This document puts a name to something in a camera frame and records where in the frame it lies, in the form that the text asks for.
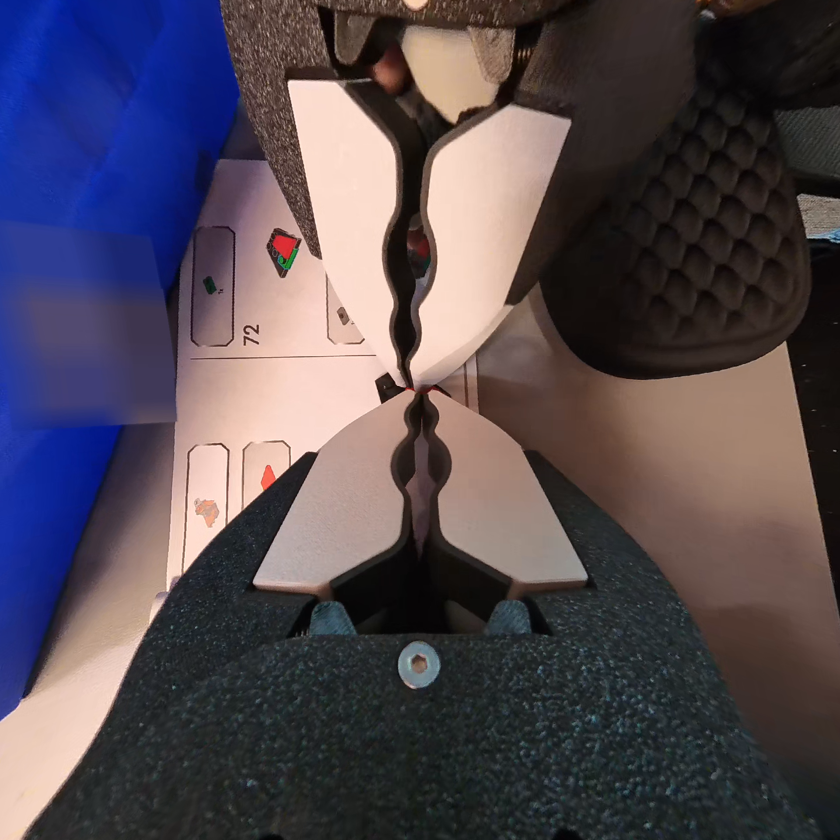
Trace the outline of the black honeycomb cushion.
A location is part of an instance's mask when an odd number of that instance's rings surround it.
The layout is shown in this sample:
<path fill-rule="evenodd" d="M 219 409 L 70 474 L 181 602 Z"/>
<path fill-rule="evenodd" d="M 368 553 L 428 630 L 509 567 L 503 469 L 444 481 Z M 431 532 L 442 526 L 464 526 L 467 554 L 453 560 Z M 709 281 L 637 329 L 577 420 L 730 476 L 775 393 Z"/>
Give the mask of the black honeycomb cushion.
<path fill-rule="evenodd" d="M 774 118 L 710 71 L 541 281 L 570 350 L 637 380 L 760 358 L 799 325 L 811 288 Z"/>

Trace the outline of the black lego plate red tile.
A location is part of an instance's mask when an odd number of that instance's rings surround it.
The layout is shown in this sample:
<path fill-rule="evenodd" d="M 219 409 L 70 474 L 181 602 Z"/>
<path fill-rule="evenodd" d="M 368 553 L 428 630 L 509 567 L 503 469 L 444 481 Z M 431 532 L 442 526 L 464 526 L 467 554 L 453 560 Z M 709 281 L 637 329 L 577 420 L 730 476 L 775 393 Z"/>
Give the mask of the black lego plate red tile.
<path fill-rule="evenodd" d="M 381 403 L 387 403 L 391 399 L 397 399 L 404 406 L 410 406 L 415 403 L 418 397 L 430 392 L 438 392 L 447 397 L 452 396 L 449 391 L 440 385 L 425 385 L 418 389 L 398 385 L 389 373 L 384 373 L 378 377 L 374 381 L 374 385 Z"/>

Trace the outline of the white lego instruction booklet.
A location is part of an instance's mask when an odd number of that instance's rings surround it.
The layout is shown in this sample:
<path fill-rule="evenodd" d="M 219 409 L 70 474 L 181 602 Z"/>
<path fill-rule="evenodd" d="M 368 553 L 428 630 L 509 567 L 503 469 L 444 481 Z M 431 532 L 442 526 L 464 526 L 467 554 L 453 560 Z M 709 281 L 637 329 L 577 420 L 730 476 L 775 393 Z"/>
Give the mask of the white lego instruction booklet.
<path fill-rule="evenodd" d="M 222 160 L 182 262 L 167 576 L 381 404 L 385 367 L 264 161 Z"/>

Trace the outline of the person's right hand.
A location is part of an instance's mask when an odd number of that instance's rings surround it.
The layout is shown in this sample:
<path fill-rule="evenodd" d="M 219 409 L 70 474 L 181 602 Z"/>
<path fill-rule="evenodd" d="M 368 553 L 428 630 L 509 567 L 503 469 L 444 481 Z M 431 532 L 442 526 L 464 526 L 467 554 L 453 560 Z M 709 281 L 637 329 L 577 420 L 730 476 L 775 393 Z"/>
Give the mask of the person's right hand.
<path fill-rule="evenodd" d="M 396 42 L 388 45 L 371 68 L 371 78 L 389 95 L 399 97 L 410 84 L 411 71 L 402 48 Z"/>

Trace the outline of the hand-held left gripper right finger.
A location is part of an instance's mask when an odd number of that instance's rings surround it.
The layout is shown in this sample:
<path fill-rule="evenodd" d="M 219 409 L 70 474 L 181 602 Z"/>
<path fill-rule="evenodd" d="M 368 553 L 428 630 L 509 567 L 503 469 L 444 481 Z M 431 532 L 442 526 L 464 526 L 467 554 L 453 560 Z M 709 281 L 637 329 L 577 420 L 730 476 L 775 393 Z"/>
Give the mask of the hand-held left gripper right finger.
<path fill-rule="evenodd" d="M 433 482 L 425 558 L 450 601 L 586 585 L 587 573 L 522 447 L 444 394 L 423 398 Z"/>

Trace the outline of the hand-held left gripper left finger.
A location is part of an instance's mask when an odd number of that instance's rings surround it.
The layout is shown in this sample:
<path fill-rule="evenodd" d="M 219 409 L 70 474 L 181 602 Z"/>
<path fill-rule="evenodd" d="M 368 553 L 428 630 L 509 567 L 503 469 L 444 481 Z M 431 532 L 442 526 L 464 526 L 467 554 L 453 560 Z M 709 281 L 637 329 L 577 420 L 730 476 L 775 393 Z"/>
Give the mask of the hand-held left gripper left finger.
<path fill-rule="evenodd" d="M 324 444 L 260 565 L 268 592 L 330 596 L 333 583 L 396 546 L 406 496 L 393 471 L 417 394 L 400 394 Z"/>

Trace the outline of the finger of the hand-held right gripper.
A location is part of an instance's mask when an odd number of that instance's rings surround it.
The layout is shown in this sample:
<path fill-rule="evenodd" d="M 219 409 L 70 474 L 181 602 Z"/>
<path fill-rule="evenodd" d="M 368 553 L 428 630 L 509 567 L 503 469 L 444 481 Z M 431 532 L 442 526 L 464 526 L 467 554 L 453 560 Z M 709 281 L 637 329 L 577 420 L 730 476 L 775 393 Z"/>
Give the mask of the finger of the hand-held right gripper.
<path fill-rule="evenodd" d="M 423 172 L 432 262 L 409 360 L 416 389 L 453 373 L 497 329 L 571 120 L 517 104 L 446 134 Z"/>
<path fill-rule="evenodd" d="M 299 79 L 288 89 L 327 276 L 395 383 L 412 386 L 416 280 L 407 232 L 424 139 L 372 81 Z"/>

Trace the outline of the blue fabric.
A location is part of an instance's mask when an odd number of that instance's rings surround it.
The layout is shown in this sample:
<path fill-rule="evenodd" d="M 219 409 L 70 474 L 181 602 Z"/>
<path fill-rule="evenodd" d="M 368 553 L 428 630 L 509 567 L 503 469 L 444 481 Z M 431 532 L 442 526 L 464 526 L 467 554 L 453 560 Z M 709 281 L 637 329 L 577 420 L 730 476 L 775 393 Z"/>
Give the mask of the blue fabric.
<path fill-rule="evenodd" d="M 238 85 L 219 2 L 2 2 L 2 219 L 147 237 L 175 281 Z M 119 426 L 16 432 L 2 396 L 2 699 L 29 693 Z"/>

